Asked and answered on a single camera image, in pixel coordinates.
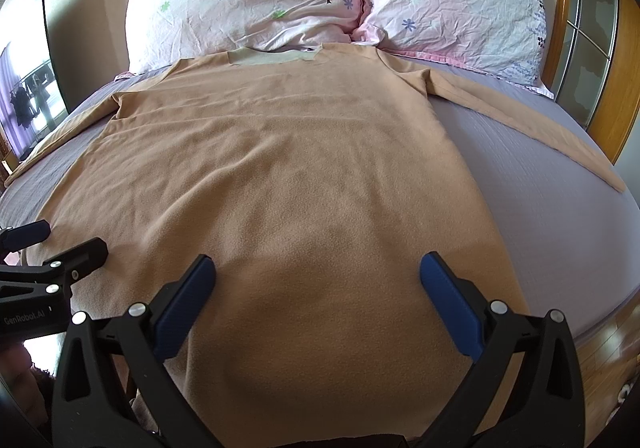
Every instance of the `purple curtain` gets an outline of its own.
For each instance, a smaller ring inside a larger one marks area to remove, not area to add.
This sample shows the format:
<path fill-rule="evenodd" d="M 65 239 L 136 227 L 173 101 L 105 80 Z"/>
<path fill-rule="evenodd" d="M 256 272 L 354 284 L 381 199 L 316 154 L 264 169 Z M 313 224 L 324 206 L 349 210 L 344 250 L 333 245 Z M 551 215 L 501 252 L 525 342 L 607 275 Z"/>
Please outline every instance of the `purple curtain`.
<path fill-rule="evenodd" d="M 4 48 L 0 54 L 0 123 L 4 128 L 4 133 L 9 139 L 9 145 L 16 157 L 20 158 L 22 153 L 35 140 L 35 133 L 31 126 L 24 128 L 18 124 L 15 117 L 14 106 L 11 104 L 11 90 L 20 81 L 14 67 L 11 64 L 9 46 Z"/>

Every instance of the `finger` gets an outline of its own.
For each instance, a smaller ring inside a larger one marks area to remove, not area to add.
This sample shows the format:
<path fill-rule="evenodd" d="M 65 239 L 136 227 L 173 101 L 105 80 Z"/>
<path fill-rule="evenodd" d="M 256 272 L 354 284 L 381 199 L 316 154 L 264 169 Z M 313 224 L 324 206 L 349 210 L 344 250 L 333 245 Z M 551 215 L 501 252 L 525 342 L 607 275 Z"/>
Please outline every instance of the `finger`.
<path fill-rule="evenodd" d="M 0 375 L 9 386 L 20 374 L 31 368 L 31 355 L 24 345 L 17 344 L 0 352 Z"/>
<path fill-rule="evenodd" d="M 15 402 L 34 426 L 47 421 L 44 398 L 30 370 L 18 376 L 11 389 Z"/>

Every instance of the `silver bolt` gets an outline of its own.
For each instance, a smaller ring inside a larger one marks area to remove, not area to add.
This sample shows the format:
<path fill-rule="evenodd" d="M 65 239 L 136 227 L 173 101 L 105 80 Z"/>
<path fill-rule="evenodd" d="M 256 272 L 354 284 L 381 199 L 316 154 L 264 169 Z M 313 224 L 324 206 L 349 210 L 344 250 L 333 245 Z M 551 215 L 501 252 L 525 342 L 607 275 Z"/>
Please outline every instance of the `silver bolt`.
<path fill-rule="evenodd" d="M 143 303 L 135 303 L 131 307 L 129 307 L 129 315 L 133 317 L 142 316 L 146 311 L 146 305 Z"/>
<path fill-rule="evenodd" d="M 76 325 L 80 325 L 86 320 L 86 313 L 84 311 L 78 311 L 71 317 L 71 321 Z"/>
<path fill-rule="evenodd" d="M 506 314 L 509 308 L 501 300 L 494 300 L 491 302 L 491 310 L 496 314 Z"/>
<path fill-rule="evenodd" d="M 556 323 L 562 323 L 564 321 L 564 314 L 558 309 L 553 309 L 551 313 L 549 313 L 549 317 Z"/>

